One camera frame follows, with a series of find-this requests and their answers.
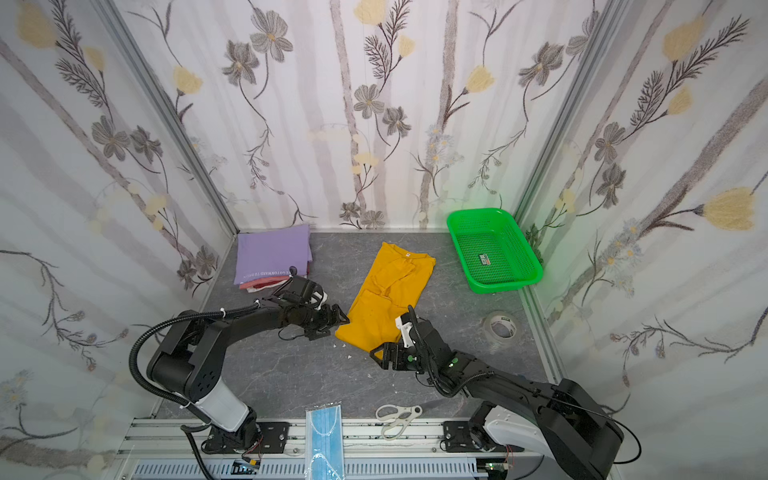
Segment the floral wallpaper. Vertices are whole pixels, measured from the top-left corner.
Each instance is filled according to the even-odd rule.
[[[514,209],[604,2],[118,0],[240,228]]]
[[[522,222],[566,373],[643,443],[622,478],[768,468],[767,7],[630,3]]]
[[[231,235],[89,4],[0,11],[0,469],[101,478],[154,404],[131,344],[200,308]]]

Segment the black cable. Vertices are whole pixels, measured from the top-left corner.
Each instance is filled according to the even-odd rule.
[[[213,475],[210,474],[208,471],[208,468],[203,463],[203,458],[200,456],[200,450],[197,449],[197,443],[194,441],[194,437],[192,436],[191,432],[188,432],[184,430],[184,434],[187,436],[187,440],[190,441],[190,446],[192,447],[192,453],[194,454],[194,459],[197,460],[197,466],[200,467],[200,471],[203,473],[203,477],[206,478],[206,480],[216,480]]]
[[[419,383],[421,383],[422,385],[424,385],[426,387],[430,387],[431,386],[431,385],[427,385],[426,383],[421,381],[421,379],[419,378],[419,372],[414,372],[414,375],[416,377],[416,382],[419,382]]]
[[[524,386],[520,385],[520,384],[519,384],[519,383],[517,383],[516,381],[514,381],[514,380],[510,380],[510,379],[508,379],[508,378],[506,378],[506,377],[504,377],[504,376],[499,376],[499,378],[506,380],[507,382],[511,383],[512,385],[514,385],[514,386],[518,387],[519,389],[523,389],[523,390],[525,390],[526,392],[528,392],[528,393],[531,393],[531,394],[532,394],[532,395],[534,395],[534,396],[540,396],[540,397],[542,397],[542,398],[545,398],[545,399],[551,400],[551,401],[553,401],[553,402],[558,402],[558,403],[561,403],[561,404],[563,404],[563,405],[567,405],[567,406],[569,406],[569,407],[571,407],[571,408],[573,408],[573,409],[580,409],[580,410],[582,410],[582,411],[584,411],[584,412],[587,412],[587,413],[591,413],[592,415],[597,415],[597,416],[599,416],[599,417],[603,417],[604,419],[608,419],[608,420],[611,420],[612,422],[614,422],[614,423],[617,423],[618,425],[620,425],[621,427],[623,427],[623,428],[624,428],[624,430],[626,430],[627,432],[629,432],[629,433],[630,433],[630,435],[632,435],[632,437],[634,438],[634,441],[637,443],[637,455],[635,455],[633,458],[631,458],[631,459],[629,459],[629,460],[623,460],[623,461],[621,461],[621,462],[614,462],[614,465],[626,465],[627,463],[636,462],[636,461],[637,461],[637,459],[638,459],[638,458],[640,458],[640,455],[642,455],[642,454],[643,454],[643,446],[642,446],[642,444],[640,443],[640,439],[637,437],[637,435],[635,435],[635,434],[634,434],[634,432],[632,432],[632,429],[630,429],[630,428],[629,428],[628,426],[626,426],[624,423],[622,423],[622,422],[619,422],[618,420],[616,420],[616,419],[614,419],[614,418],[611,418],[610,416],[608,416],[608,415],[605,415],[604,413],[595,412],[594,410],[586,409],[586,408],[584,408],[583,406],[575,405],[575,404],[573,404],[573,403],[570,403],[570,402],[566,402],[566,401],[564,401],[564,400],[560,400],[560,399],[556,399],[556,398],[550,397],[549,395],[545,395],[545,394],[543,394],[543,393],[541,393],[541,392],[535,392],[534,390],[528,389],[528,388],[526,388],[526,387],[524,387]]]
[[[292,336],[292,337],[290,337],[289,339],[284,339],[284,338],[283,338],[283,336],[282,336],[282,335],[280,335],[280,332],[282,332],[283,330],[285,330],[287,327],[288,327],[288,325],[285,325],[283,328],[281,328],[281,329],[279,329],[279,330],[277,331],[277,338],[279,338],[279,339],[281,339],[281,340],[285,340],[286,342],[290,342],[291,340],[300,339],[301,337],[303,337],[303,336],[306,336],[306,334],[305,334],[305,333],[302,333],[301,335],[296,335],[296,336]]]
[[[536,466],[534,467],[534,469],[533,469],[533,470],[531,470],[530,472],[526,473],[526,474],[525,474],[525,475],[523,475],[522,477],[513,478],[512,480],[523,480],[523,478],[528,478],[528,477],[530,477],[531,475],[533,475],[533,474],[534,474],[534,472],[536,472],[536,471],[538,470],[538,468],[539,468],[539,467],[541,467],[541,464],[542,464],[542,463],[544,463],[544,456],[543,456],[543,455],[542,455],[542,456],[541,456],[541,458],[538,460],[538,465],[536,465]]]
[[[256,304],[256,305],[245,306],[239,309],[234,309],[227,313],[222,311],[190,313],[188,315],[177,316],[175,318],[168,319],[168,320],[165,320],[164,322],[158,323],[157,325],[151,327],[146,332],[139,335],[139,338],[136,339],[136,343],[134,343],[133,347],[131,347],[131,352],[128,354],[128,370],[131,372],[131,376],[134,377],[134,380],[136,381],[136,383],[139,384],[139,386],[141,386],[141,388],[147,390],[149,393],[153,393],[156,396],[161,397],[162,399],[176,402],[179,405],[188,406],[188,409],[192,413],[206,418],[207,415],[203,414],[194,405],[191,405],[189,400],[185,399],[182,396],[178,396],[172,392],[168,392],[167,390],[157,388],[156,386],[149,383],[149,381],[146,380],[143,375],[141,375],[141,371],[139,370],[139,366],[138,366],[139,350],[141,350],[141,347],[144,345],[144,343],[147,342],[147,340],[150,339],[152,336],[154,336],[155,333],[175,323],[186,322],[188,320],[211,318],[211,317],[213,317],[214,319],[221,319],[221,318],[224,318],[226,315],[239,316],[244,313],[250,313],[251,311],[256,310],[258,308],[259,308],[259,305]]]

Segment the red cloth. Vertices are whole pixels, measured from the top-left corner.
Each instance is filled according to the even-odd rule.
[[[250,282],[241,283],[240,289],[245,290],[248,288],[261,288],[262,286],[273,285],[274,283],[280,283],[288,279],[289,277],[287,275],[286,276],[267,276],[264,278],[257,278],[255,280],[251,280]]]

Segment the mask packaging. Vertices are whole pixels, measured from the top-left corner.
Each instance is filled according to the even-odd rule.
[[[341,405],[306,410],[306,480],[344,480]]]

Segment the folded clothes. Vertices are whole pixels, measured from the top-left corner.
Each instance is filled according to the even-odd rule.
[[[336,337],[367,352],[396,342],[400,330],[395,319],[408,311],[408,305],[416,306],[434,267],[435,259],[426,253],[382,243],[349,309],[349,325],[340,326]]]

